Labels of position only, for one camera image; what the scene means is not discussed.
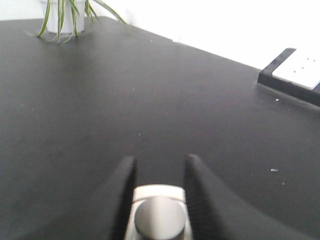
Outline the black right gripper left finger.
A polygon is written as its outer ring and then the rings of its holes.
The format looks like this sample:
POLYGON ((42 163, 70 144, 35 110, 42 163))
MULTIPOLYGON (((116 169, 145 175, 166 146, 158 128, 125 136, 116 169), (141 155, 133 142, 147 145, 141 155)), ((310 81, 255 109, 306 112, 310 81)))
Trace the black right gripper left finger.
POLYGON ((137 159, 125 157, 114 172, 57 219, 24 240, 123 240, 136 187, 137 159))

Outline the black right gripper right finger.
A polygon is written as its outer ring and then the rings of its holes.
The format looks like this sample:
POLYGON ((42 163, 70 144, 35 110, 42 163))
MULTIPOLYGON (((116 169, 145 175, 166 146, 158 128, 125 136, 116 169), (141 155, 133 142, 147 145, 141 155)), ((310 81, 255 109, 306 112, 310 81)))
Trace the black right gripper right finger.
POLYGON ((184 162, 185 202, 195 240, 306 240, 245 202, 194 154, 184 162))

